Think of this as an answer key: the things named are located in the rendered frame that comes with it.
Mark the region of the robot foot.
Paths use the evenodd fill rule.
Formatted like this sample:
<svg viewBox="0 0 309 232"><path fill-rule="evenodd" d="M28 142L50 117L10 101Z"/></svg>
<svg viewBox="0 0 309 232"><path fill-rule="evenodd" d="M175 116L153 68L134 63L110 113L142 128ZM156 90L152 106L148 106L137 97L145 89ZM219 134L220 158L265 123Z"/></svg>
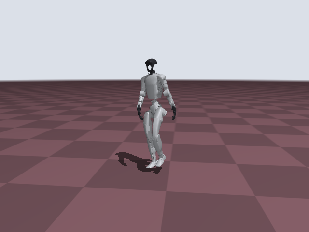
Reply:
<svg viewBox="0 0 309 232"><path fill-rule="evenodd" d="M158 160L156 160L155 162L151 162L146 168L152 168L154 166L156 166Z"/></svg>
<svg viewBox="0 0 309 232"><path fill-rule="evenodd" d="M165 159L166 159L166 156L163 154L163 158L160 157L160 158L158 159L158 162L157 162L156 166L157 166L157 167L160 167L160 166L164 163L164 160L165 160Z"/></svg>

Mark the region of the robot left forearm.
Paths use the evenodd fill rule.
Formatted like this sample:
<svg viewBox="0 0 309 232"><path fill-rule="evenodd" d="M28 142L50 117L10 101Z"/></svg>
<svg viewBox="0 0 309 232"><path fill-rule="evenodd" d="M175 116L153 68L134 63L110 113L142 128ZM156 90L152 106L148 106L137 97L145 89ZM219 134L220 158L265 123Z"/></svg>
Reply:
<svg viewBox="0 0 309 232"><path fill-rule="evenodd" d="M168 94L169 94L169 96L167 96L167 100L168 100L168 102L169 102L169 104L171 105L171 108L172 108L172 106L175 106L175 104L174 104L172 95L171 95L171 93L170 93L169 90L168 90ZM176 106L175 106L175 107L176 107Z"/></svg>

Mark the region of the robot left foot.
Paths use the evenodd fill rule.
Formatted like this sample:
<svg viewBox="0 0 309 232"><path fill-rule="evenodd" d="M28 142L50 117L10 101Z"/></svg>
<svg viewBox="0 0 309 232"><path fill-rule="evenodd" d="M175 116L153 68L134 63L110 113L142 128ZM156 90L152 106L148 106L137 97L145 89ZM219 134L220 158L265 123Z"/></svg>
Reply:
<svg viewBox="0 0 309 232"><path fill-rule="evenodd" d="M158 159L158 162L157 162L156 166L157 166L157 167L160 167L160 166L164 163L164 160L165 160L165 159L166 159L166 156L163 154L163 158L160 157L160 158Z"/></svg>

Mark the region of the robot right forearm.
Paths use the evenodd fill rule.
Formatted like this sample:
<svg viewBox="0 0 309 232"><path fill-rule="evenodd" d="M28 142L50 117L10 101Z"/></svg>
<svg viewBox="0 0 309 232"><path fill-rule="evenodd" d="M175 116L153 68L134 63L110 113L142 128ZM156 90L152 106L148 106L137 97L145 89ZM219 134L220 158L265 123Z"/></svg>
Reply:
<svg viewBox="0 0 309 232"><path fill-rule="evenodd" d="M144 100L144 97L139 95L138 105L140 105L140 107L141 107L142 104L143 104L143 100ZM138 105L137 105L137 107L138 107Z"/></svg>

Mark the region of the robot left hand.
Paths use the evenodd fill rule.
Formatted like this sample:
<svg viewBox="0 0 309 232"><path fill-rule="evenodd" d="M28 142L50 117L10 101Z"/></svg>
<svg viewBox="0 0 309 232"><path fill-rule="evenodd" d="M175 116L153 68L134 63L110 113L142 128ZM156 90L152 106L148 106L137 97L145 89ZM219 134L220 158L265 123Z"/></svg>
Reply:
<svg viewBox="0 0 309 232"><path fill-rule="evenodd" d="M176 115L176 108L175 108L175 106L172 106L172 110L173 110L173 113L174 113L174 116L172 116L173 117L172 120L174 120L175 119L175 115Z"/></svg>

